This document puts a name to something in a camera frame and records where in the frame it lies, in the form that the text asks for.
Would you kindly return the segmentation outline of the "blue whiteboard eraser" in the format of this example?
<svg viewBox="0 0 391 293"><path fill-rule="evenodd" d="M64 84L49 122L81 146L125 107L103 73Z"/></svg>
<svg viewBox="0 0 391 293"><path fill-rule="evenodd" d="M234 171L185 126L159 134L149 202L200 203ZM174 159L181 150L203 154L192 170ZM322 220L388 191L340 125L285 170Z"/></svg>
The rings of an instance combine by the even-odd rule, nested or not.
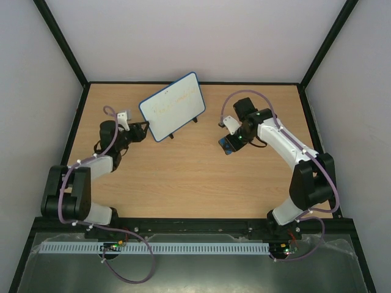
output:
<svg viewBox="0 0 391 293"><path fill-rule="evenodd" d="M219 142L218 142L218 144L219 144L220 147L223 149L224 153L225 153L226 155L229 155L229 154L227 154L227 143L219 143Z"/></svg>

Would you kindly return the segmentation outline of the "blue framed whiteboard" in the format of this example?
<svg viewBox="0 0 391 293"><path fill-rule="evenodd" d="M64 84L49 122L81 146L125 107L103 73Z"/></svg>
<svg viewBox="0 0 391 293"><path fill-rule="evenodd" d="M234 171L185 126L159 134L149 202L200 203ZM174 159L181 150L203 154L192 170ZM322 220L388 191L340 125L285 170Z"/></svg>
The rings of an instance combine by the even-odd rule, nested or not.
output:
<svg viewBox="0 0 391 293"><path fill-rule="evenodd" d="M139 103L155 142L174 134L205 112L205 100L195 72L190 72Z"/></svg>

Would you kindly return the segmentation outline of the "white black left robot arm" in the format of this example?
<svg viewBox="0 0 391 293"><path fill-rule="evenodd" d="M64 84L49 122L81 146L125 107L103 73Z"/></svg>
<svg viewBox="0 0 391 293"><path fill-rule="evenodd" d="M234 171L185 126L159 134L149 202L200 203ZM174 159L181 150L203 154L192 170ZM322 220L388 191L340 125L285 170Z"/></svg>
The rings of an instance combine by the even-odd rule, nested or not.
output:
<svg viewBox="0 0 391 293"><path fill-rule="evenodd" d="M122 154L131 143L146 138L149 122L121 125L113 120L100 124L100 139L93 148L93 155L78 160L72 166L55 165L50 168L41 203L41 214L62 223L75 225L109 225L114 208L92 201L92 181L117 170Z"/></svg>

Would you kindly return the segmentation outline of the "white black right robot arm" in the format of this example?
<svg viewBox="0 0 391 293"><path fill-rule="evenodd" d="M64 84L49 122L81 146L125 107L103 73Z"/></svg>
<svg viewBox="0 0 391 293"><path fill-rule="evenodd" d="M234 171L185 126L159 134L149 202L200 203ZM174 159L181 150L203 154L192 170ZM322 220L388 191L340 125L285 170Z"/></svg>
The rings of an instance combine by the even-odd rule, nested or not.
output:
<svg viewBox="0 0 391 293"><path fill-rule="evenodd" d="M288 223L334 197L334 160L327 153L320 154L307 147L292 135L271 106L258 110L250 98L243 98L233 108L236 117L221 115L219 121L219 126L228 130L219 141L225 154L237 152L257 139L279 154L293 172L288 198L270 211L271 221L266 224L267 234L280 239L287 233Z"/></svg>

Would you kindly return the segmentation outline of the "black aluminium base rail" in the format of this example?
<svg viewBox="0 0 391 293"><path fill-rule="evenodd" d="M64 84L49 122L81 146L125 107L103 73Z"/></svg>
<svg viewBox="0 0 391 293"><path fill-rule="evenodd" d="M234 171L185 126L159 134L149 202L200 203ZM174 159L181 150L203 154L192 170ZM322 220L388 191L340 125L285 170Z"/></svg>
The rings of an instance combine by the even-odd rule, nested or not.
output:
<svg viewBox="0 0 391 293"><path fill-rule="evenodd" d="M117 228L126 228L140 236L156 234L228 234L234 238L271 242L288 241L294 236L319 234L318 220L290 223L283 228L271 229L267 219L143 219L119 218Z"/></svg>

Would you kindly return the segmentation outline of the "black cage frame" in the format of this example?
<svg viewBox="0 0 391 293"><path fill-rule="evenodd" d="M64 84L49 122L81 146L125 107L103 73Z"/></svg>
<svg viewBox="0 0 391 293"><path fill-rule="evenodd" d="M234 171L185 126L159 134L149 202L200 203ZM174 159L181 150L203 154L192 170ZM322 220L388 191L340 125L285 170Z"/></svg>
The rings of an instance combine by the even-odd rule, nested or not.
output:
<svg viewBox="0 0 391 293"><path fill-rule="evenodd" d="M42 18L44 19L45 23L50 29L53 37L57 41L59 48L62 50L64 56L66 57L68 63L70 64L71 68L76 74L76 77L79 79L83 87L82 95L78 104L78 108L76 110L75 117L73 119L73 124L71 126L70 134L67 139L67 144L65 146L65 150L61 159L62 162L65 162L70 157L71 147L74 144L76 131L79 127L82 112L84 110L87 101L87 95L90 90L90 86L92 84L91 82L87 81L86 77L84 76L84 73L82 72L79 63L77 62L76 57L71 51L46 1L35 1L34 4L38 9L38 11L40 12ZM321 144L320 135L316 128L315 119L313 117L313 113L310 108L310 104L305 90L356 5L357 5L357 1L346 1L344 3L341 11L339 12L336 20L334 21L332 27L330 28L330 31L327 33L326 38L322 42L322 45L320 46L316 56L314 57L312 63L310 64L309 69L304 75L302 81L295 85L297 87L298 94L301 100L302 109L307 122L307 127L309 129L312 143L314 144L315 150L319 151L320 153L322 153L324 150ZM353 220L349 218L345 218L341 210L338 209L335 212L333 212L332 218L325 220L324 223L325 223L327 234L349 234L350 235L351 241L353 243L354 252L358 257L358 263L360 265L360 270L361 270L361 274L364 280L366 290L367 292L375 292L376 290L375 285L373 283L373 279L371 277L370 270L368 268ZM36 236L36 234L43 233L43 232L50 232L50 233L69 232L70 230L71 230L70 228L67 228L65 225L59 223L57 220L48 220L48 219L44 219L43 217L35 218L32 224L32 228L29 232L26 245L24 246L20 261L16 268L14 278L10 285L10 289L9 289L10 292L17 292L19 289L21 289L21 281L23 279L23 274L26 270L27 263L28 263L28 253L30 253L31 251L33 238Z"/></svg>

